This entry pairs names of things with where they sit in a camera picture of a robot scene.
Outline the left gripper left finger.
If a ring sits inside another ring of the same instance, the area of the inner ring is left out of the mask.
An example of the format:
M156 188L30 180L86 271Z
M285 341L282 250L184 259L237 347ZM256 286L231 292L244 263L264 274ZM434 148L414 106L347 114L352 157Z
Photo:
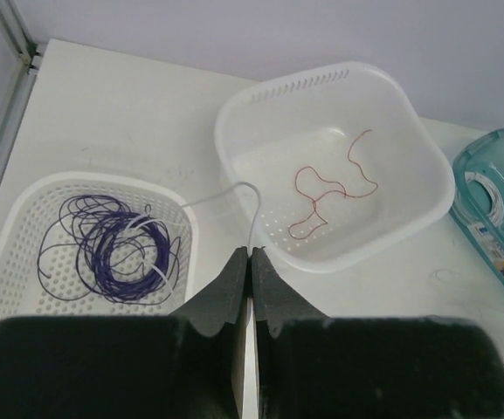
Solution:
M168 315L0 321L0 418L236 418L248 254Z

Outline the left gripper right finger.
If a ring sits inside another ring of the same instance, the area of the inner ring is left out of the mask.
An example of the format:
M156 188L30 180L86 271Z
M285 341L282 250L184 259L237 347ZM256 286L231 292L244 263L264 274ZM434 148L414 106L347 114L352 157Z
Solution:
M336 318L260 248L251 287L262 418L504 418L504 367L466 319Z

